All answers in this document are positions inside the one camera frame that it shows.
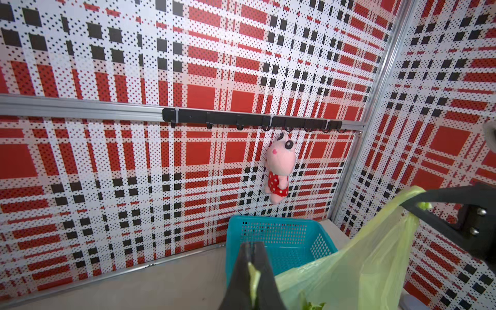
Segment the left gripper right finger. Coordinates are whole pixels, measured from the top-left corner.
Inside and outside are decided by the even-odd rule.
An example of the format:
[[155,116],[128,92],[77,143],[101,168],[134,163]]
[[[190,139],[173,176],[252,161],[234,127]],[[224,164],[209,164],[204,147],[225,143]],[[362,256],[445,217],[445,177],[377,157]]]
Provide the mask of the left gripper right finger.
[[266,247],[262,242],[253,243],[251,263],[260,272],[253,309],[286,309],[278,291]]

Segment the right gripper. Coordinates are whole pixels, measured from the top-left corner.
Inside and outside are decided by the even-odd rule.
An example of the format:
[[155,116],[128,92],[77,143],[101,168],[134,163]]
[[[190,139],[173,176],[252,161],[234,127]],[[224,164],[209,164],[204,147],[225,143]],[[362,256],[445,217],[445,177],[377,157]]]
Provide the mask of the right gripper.
[[401,206],[495,271],[495,187],[430,189]]

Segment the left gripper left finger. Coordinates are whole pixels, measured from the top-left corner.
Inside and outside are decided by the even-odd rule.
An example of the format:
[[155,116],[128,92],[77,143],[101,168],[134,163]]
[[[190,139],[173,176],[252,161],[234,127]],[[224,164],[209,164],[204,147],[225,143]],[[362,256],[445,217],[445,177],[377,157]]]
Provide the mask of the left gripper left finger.
[[250,243],[240,246],[229,285],[219,309],[253,309],[249,274],[252,254],[253,246]]

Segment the yellow pineapple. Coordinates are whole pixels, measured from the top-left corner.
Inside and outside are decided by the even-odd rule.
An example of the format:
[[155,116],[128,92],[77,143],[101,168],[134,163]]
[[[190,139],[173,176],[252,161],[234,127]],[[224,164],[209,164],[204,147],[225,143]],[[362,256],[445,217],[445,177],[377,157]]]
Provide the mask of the yellow pineapple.
[[325,307],[326,303],[320,303],[320,304],[313,304],[312,302],[308,301],[306,295],[304,292],[300,294],[300,308],[301,310],[323,310]]

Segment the green plastic bag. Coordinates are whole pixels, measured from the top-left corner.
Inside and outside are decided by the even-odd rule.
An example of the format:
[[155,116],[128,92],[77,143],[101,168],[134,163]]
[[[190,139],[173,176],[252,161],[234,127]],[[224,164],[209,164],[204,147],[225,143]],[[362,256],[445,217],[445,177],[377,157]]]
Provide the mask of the green plastic bag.
[[276,276],[287,309],[397,309],[419,219],[402,204],[424,190],[400,191],[342,249]]

